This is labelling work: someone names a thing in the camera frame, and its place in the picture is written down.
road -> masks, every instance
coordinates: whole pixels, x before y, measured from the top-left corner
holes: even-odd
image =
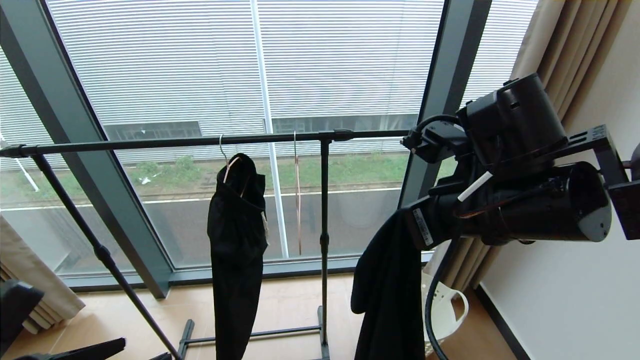
[[[397,207],[399,189],[332,192],[328,201],[330,254],[362,252],[378,228]],[[290,257],[319,256],[320,210],[318,193],[302,196],[301,242],[298,241],[296,201],[292,195],[282,197],[287,242]],[[282,258],[280,231],[276,219],[275,198],[266,197],[269,227],[269,247],[265,259]],[[209,266],[209,239],[206,234],[209,199],[184,199],[145,202],[145,209],[160,239],[176,267]],[[112,252],[122,270],[132,270],[107,227],[91,206],[80,206],[80,212],[91,229]],[[15,230],[39,253],[41,239],[64,247],[70,252],[60,265],[61,274],[101,272],[88,242],[69,214],[61,207],[4,210],[3,216]],[[33,227],[32,224],[45,224]]]

white corrugated building facade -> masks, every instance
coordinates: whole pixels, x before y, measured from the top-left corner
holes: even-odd
[[[84,89],[112,140],[265,131],[251,4],[242,1],[48,0]],[[257,0],[276,132],[402,129],[415,123],[442,0]],[[536,1],[493,0],[463,102],[508,79]],[[6,143],[50,143],[4,54],[0,131]],[[289,156],[292,144],[276,146]],[[352,140],[332,153],[403,151],[397,139]],[[269,156],[266,145],[229,145]],[[319,152],[299,144],[302,154]],[[118,152],[132,165],[218,147]],[[61,157],[51,157],[64,167]],[[4,169],[13,161],[3,161]]]

wooden floor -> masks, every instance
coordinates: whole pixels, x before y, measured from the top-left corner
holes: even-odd
[[[362,315],[349,310],[351,275],[333,275],[328,283],[328,340],[334,360],[353,359]],[[187,319],[195,321],[194,338],[215,336],[213,294],[210,286],[183,286],[156,301],[149,292],[138,294],[169,340],[177,347]],[[444,343],[450,359],[515,359],[504,339],[473,293],[468,294],[470,313],[465,323]],[[140,314],[119,291],[81,295],[86,303],[74,319],[39,335],[23,332],[3,359],[32,353],[58,353],[119,337],[127,339],[125,350],[112,359],[150,359],[165,352],[162,343]],[[262,283],[254,331],[317,324],[320,305],[319,277],[268,280]],[[286,338],[251,340],[245,359],[317,359],[317,332]],[[215,359],[213,344],[193,345],[187,360]]]

curtain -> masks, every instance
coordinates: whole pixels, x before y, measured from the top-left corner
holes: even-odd
[[[511,79],[537,72],[560,120],[578,106],[580,90],[597,73],[628,8],[628,1],[539,0],[522,40]],[[424,271],[434,274],[449,241],[436,248]],[[475,288],[498,256],[500,247],[480,239],[460,240],[441,281],[456,290]]]
[[[0,215],[0,278],[17,279],[44,292],[44,298],[23,323],[27,331],[36,334],[42,329],[73,318],[84,303],[31,250],[29,245]]]

black metal clothes rack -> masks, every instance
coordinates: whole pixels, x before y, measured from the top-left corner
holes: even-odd
[[[269,142],[291,142],[291,141],[320,141],[321,155],[321,207],[322,207],[322,232],[320,234],[320,252],[322,263],[322,305],[318,307],[318,325],[307,327],[296,327],[292,329],[280,329],[273,331],[254,332],[251,337],[273,336],[281,334],[292,334],[295,332],[319,331],[320,345],[322,352],[322,360],[329,360],[329,344],[326,335],[326,314],[327,314],[327,260],[329,253],[329,232],[327,227],[328,218],[328,167],[329,167],[329,144],[333,141],[347,141],[355,138],[380,138],[391,136],[403,136],[406,130],[390,130],[390,131],[351,131],[351,130],[334,130],[322,131],[318,133],[300,133],[296,134],[264,134],[264,135],[246,135],[246,136],[228,136],[224,138],[218,137],[201,137],[201,138],[179,138],[179,139],[157,139],[157,140],[129,140],[117,142],[91,142],[91,143],[64,143],[55,145],[11,145],[0,150],[0,156],[5,158],[32,158],[38,165],[38,168],[44,174],[45,178],[51,184],[65,208],[76,221],[80,230],[91,243],[96,257],[109,270],[111,275],[116,279],[122,290],[127,294],[131,302],[136,306],[142,317],[147,321],[149,326],[156,333],[158,338],[163,342],[171,355],[182,360],[186,356],[186,351],[190,344],[206,343],[215,341],[216,338],[200,338],[191,339],[191,333],[195,323],[192,319],[187,320],[180,340],[179,349],[176,350],[169,339],[164,335],[156,321],[151,317],[142,304],[136,293],[127,283],[122,272],[116,266],[109,250],[100,243],[93,231],[89,228],[80,212],[76,208],[73,200],[69,197],[60,180],[56,177],[49,162],[45,159],[46,154],[61,154],[65,152],[84,152],[84,151],[114,151],[125,149],[152,149],[157,147],[187,147],[187,146],[203,146],[203,145],[231,145],[244,143],[269,143]]]

